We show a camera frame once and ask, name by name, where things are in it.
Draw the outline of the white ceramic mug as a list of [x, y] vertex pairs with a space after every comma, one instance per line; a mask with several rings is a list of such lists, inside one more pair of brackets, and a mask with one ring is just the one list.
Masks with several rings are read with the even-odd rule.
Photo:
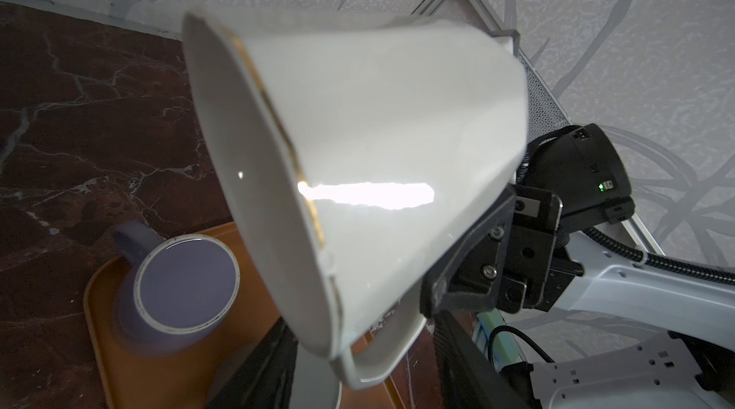
[[199, 7], [182, 43], [218, 181], [281, 316], [349, 388], [382, 382], [424, 328], [421, 279], [521, 163], [511, 42], [422, 16]]

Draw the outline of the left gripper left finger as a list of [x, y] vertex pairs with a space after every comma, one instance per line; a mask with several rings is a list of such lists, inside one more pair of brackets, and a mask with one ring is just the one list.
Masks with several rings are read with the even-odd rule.
[[206, 407], [288, 408], [298, 345], [280, 318]]

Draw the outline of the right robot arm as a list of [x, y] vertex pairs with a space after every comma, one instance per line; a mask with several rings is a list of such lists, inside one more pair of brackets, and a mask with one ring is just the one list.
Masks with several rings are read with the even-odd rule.
[[501, 192], [419, 285], [420, 312], [596, 311], [734, 347], [734, 275], [624, 244], [600, 230], [635, 212], [612, 142], [595, 124], [526, 139], [502, 128]]

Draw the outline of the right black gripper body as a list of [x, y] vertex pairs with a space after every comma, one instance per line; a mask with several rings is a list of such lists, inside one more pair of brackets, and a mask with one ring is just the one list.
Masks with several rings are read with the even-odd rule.
[[559, 196], [522, 185], [514, 190], [515, 211], [496, 307], [508, 313], [550, 311], [584, 269], [565, 248], [570, 238], [559, 230]]

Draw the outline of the orange rubber tray mat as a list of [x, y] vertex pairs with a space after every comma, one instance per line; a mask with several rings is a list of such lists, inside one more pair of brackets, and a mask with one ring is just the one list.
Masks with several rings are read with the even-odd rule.
[[[115, 298], [130, 264], [119, 255], [91, 278], [84, 312], [106, 402], [111, 408], [207, 408], [237, 368], [281, 318], [230, 222], [206, 230], [237, 258], [240, 286], [224, 320], [204, 339], [170, 355], [142, 355], [126, 347], [113, 326]], [[338, 408], [400, 408], [391, 380], [353, 391], [342, 383]]]

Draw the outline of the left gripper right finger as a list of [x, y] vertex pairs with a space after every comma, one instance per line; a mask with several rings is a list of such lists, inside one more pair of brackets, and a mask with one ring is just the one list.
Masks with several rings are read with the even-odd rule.
[[434, 350], [446, 408], [530, 408], [447, 311], [434, 318]]

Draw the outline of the grey mug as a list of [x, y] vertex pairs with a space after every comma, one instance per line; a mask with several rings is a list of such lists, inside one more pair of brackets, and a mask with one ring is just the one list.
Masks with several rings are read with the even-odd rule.
[[290, 409], [336, 409], [342, 399], [342, 383], [330, 363], [298, 347]]

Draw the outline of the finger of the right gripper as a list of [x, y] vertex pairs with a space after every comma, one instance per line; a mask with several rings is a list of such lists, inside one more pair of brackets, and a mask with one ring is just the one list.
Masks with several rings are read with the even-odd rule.
[[483, 312], [497, 307], [509, 248], [516, 190], [499, 198], [429, 269], [421, 282], [419, 311]]

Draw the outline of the lavender mug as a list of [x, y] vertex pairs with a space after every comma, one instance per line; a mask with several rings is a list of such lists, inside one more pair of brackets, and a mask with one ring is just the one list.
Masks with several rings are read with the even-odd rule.
[[138, 221], [116, 227], [113, 242], [130, 264], [115, 298], [113, 326], [142, 355], [170, 355], [209, 335], [237, 299], [232, 250], [203, 234], [171, 239]]

